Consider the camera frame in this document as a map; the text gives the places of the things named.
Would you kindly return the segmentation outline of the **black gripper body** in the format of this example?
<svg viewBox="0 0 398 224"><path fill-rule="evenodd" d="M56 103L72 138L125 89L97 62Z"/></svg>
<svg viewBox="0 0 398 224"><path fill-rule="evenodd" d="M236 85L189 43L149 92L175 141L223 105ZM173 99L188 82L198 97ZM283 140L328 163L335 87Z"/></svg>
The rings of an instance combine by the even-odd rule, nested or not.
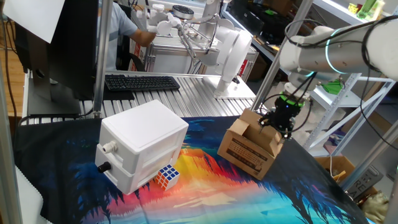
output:
<svg viewBox="0 0 398 224"><path fill-rule="evenodd" d="M301 107L287 101L276 101L275 111L271 114L271 125L274 127L293 127L294 118L300 113Z"/></svg>

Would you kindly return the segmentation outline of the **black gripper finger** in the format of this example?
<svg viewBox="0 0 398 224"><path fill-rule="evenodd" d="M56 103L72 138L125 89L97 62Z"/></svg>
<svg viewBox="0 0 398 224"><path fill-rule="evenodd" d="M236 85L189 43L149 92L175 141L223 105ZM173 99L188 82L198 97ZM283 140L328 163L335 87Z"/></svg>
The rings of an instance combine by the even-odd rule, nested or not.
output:
<svg viewBox="0 0 398 224"><path fill-rule="evenodd" d="M265 126L275 126L275 116L274 115L264 115L259 119L259 125Z"/></svg>
<svg viewBox="0 0 398 224"><path fill-rule="evenodd" d="M294 129L294 123L284 123L281 126L281 131L282 131L282 137L284 139L290 139L292 137L292 132Z"/></svg>

